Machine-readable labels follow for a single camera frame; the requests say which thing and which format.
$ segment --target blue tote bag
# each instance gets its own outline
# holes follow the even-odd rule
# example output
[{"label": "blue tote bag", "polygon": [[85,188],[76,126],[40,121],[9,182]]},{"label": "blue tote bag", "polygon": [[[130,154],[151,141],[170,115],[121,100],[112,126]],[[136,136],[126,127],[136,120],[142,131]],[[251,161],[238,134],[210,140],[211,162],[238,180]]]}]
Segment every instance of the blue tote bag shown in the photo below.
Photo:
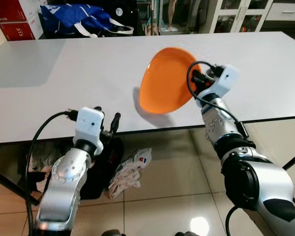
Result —
[{"label": "blue tote bag", "polygon": [[133,27],[113,20],[101,7],[88,4],[42,5],[45,28],[51,33],[75,34],[97,38],[97,33],[133,34]]}]

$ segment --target white towel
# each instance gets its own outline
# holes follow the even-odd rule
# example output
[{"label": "white towel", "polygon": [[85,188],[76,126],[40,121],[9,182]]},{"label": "white towel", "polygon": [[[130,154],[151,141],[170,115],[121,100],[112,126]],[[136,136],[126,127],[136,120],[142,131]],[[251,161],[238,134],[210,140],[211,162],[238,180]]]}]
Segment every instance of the white towel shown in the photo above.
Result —
[{"label": "white towel", "polygon": [[122,162],[116,169],[115,177],[111,180],[109,189],[110,198],[116,198],[123,190],[133,187],[140,188],[140,170],[149,164],[152,159],[152,149],[140,149]]}]

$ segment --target red box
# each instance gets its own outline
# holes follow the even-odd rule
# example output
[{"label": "red box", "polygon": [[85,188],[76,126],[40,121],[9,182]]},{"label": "red box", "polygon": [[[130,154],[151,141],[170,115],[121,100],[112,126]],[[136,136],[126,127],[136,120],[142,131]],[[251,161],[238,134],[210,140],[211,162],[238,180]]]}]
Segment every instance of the red box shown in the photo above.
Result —
[{"label": "red box", "polygon": [[0,22],[27,21],[39,9],[39,0],[0,0]]},{"label": "red box", "polygon": [[38,39],[43,34],[37,13],[28,22],[0,23],[0,28],[8,41]]}]

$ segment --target orange plate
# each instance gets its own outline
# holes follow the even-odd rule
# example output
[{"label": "orange plate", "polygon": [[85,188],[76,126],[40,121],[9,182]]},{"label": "orange plate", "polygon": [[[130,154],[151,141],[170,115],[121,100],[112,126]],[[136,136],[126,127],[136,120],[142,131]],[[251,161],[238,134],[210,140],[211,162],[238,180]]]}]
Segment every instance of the orange plate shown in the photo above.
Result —
[{"label": "orange plate", "polygon": [[[159,51],[142,79],[140,106],[150,113],[163,114],[177,110],[188,102],[192,95],[188,90],[186,75],[195,60],[189,52],[180,48]],[[199,65],[193,68],[201,71]]]}]

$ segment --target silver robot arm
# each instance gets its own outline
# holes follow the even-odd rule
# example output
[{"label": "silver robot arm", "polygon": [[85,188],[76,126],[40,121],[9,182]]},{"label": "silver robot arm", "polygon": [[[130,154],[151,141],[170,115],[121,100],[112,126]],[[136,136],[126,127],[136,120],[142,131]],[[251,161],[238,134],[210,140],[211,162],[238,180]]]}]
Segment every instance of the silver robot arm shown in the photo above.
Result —
[{"label": "silver robot arm", "polygon": [[[210,70],[200,76],[201,80],[214,82],[204,90],[199,89],[204,83],[196,79],[198,98],[228,111],[222,97],[238,72],[229,65],[221,68],[219,77]],[[197,104],[202,108],[206,137],[221,160],[228,198],[244,209],[265,236],[295,236],[294,185],[287,172],[259,154],[255,144],[247,139],[243,125],[229,114],[200,101]]]},{"label": "silver robot arm", "polygon": [[70,235],[87,170],[103,150],[99,140],[103,119],[104,114],[95,109],[85,107],[78,112],[74,147],[53,165],[37,213],[35,235]]}]

